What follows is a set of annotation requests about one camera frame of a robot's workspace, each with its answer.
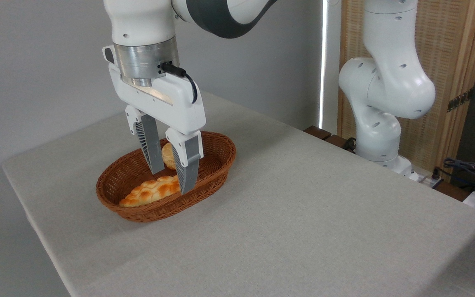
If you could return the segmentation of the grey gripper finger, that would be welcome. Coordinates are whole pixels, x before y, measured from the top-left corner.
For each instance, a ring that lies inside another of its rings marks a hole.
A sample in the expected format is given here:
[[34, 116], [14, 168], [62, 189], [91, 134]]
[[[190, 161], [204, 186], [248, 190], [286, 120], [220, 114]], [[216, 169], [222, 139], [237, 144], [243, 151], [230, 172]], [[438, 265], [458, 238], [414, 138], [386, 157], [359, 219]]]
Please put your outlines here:
[[200, 131], [182, 134], [168, 128], [166, 137], [173, 147], [181, 193], [186, 194], [195, 187], [198, 178], [199, 160], [203, 158], [203, 144]]
[[157, 174], [164, 170], [160, 138], [155, 118], [135, 107], [128, 105], [125, 109], [131, 134], [138, 137], [141, 150], [151, 173]]

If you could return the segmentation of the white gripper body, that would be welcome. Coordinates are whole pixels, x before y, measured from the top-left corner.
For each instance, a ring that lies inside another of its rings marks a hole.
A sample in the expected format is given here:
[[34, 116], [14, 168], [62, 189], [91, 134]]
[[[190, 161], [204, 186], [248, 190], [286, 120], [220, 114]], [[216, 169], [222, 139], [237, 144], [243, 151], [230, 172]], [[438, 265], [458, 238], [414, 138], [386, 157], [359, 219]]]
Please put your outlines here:
[[136, 86], [121, 77], [114, 54], [113, 46], [103, 47], [114, 89], [122, 101], [182, 134], [194, 133], [205, 126], [203, 100], [195, 82], [166, 73], [153, 79], [149, 87]]

